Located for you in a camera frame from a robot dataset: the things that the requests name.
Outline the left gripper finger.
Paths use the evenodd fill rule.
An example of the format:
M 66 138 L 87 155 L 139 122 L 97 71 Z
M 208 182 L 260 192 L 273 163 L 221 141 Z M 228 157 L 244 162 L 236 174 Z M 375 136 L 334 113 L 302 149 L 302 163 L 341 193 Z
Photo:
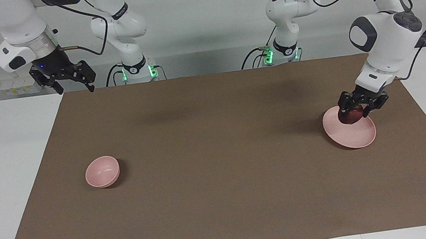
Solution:
M 337 103 L 339 107 L 339 121 L 343 124 L 356 123 L 357 120 L 354 112 L 355 104 L 353 102 L 352 94 L 347 91 L 343 91 Z
M 386 91 L 383 91 L 371 97 L 367 97 L 366 98 L 367 101 L 364 103 L 366 106 L 364 107 L 363 113 L 362 113 L 363 118 L 367 117 L 371 111 L 381 109 L 388 99 L 389 99 L 389 96 Z

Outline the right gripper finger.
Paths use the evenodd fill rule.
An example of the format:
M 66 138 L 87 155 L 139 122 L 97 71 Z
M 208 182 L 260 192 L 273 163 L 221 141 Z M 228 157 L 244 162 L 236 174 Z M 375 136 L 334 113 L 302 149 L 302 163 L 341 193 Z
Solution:
M 95 90 L 96 73 L 89 66 L 86 61 L 79 61 L 71 66 L 73 72 L 72 77 L 75 82 L 85 85 L 89 92 L 93 93 Z
M 49 88 L 52 88 L 57 92 L 57 94 L 62 95 L 63 94 L 63 87 L 56 81 L 53 77 L 47 77 L 45 74 L 43 74 L 39 69 L 33 67 L 29 70 L 30 76 L 35 80 L 37 84 L 40 86 L 47 86 Z

